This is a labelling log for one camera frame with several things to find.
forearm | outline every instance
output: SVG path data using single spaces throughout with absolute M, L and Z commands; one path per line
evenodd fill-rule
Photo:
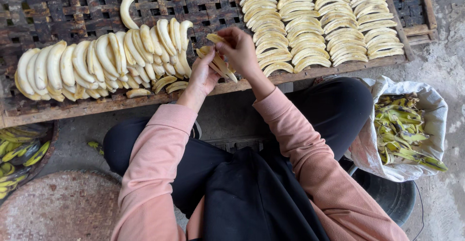
M 261 101 L 273 92 L 275 86 L 267 77 L 264 76 L 261 69 L 259 69 L 258 64 L 257 66 L 252 67 L 256 67 L 258 71 L 254 71 L 253 74 L 248 75 L 247 81 L 249 81 L 257 101 Z

black pants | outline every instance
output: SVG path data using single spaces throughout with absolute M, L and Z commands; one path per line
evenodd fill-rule
M 354 78 L 335 78 L 286 96 L 321 134 L 339 160 L 362 129 L 373 108 L 370 91 Z M 110 169 L 124 175 L 132 147 L 150 117 L 126 120 L 105 135 L 103 147 Z M 172 183 L 173 202 L 187 218 L 205 193 L 205 182 L 232 155 L 190 138 Z

person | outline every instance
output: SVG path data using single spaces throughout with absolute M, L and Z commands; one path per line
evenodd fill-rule
M 336 78 L 284 95 L 259 68 L 252 38 L 218 31 L 216 49 L 250 83 L 253 107 L 276 140 L 230 154 L 189 137 L 220 76 L 195 60 L 176 104 L 123 121 L 104 156 L 123 176 L 111 240 L 408 240 L 338 160 L 373 109 L 368 89 Z M 186 232 L 173 205 L 189 219 Z

wrist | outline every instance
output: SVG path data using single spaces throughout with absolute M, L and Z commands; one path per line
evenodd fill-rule
M 197 89 L 195 86 L 187 86 L 176 104 L 189 107 L 194 110 L 195 113 L 198 113 L 202 107 L 205 97 L 205 93 L 201 92 L 200 89 Z

pink sleeve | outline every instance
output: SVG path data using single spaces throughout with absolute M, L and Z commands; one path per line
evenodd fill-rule
M 325 140 L 279 89 L 253 106 L 276 136 L 282 155 L 290 158 L 296 179 L 331 240 L 408 240 L 334 160 Z
M 176 224 L 171 182 L 197 114 L 181 105 L 161 105 L 134 144 L 111 240 L 186 240 Z

